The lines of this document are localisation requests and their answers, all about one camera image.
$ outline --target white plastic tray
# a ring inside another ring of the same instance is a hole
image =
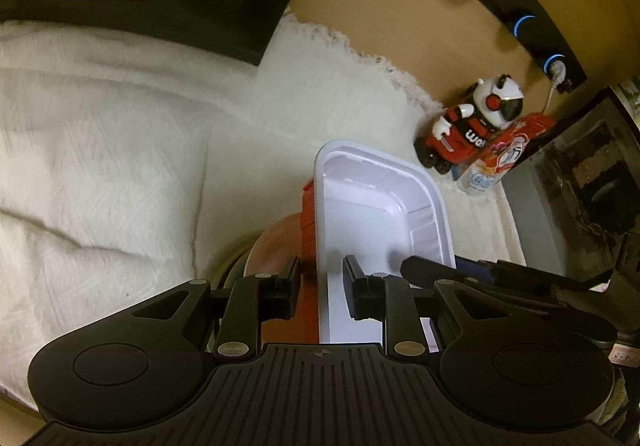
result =
[[[320,149],[314,181],[320,341],[380,343],[380,322],[349,315],[342,259],[353,254],[365,274],[400,276],[413,254],[455,267],[440,192],[424,169],[349,140]]]

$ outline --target toy helmet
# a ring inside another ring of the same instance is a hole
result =
[[[522,113],[524,94],[508,74],[478,80],[473,92],[476,108],[495,128],[505,129]]]

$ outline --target screw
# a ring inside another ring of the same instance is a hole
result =
[[[228,358],[239,358],[249,351],[247,344],[240,341],[228,341],[218,347],[218,353]]]
[[[401,356],[421,356],[426,350],[422,343],[417,341],[401,341],[394,347],[396,354]]]

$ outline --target white cloth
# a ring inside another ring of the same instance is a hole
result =
[[[258,68],[126,33],[0,26],[0,282],[14,286],[0,292],[0,386],[29,403],[47,340],[182,282],[192,259],[203,274],[299,211],[328,140],[417,162],[418,127],[441,109],[383,58],[290,17]],[[501,187],[476,199],[436,180],[457,254],[522,262]]]

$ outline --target blue light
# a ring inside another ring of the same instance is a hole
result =
[[[516,22],[516,25],[513,27],[513,35],[516,38],[518,37],[518,29],[520,28],[520,24],[524,22],[527,18],[535,18],[535,16],[533,16],[532,14],[527,14]]]
[[[549,58],[546,59],[545,64],[542,67],[542,70],[544,71],[545,74],[546,74],[546,71],[548,71],[549,69],[549,64],[556,58],[564,58],[564,54],[554,54],[553,56],[549,56]]]

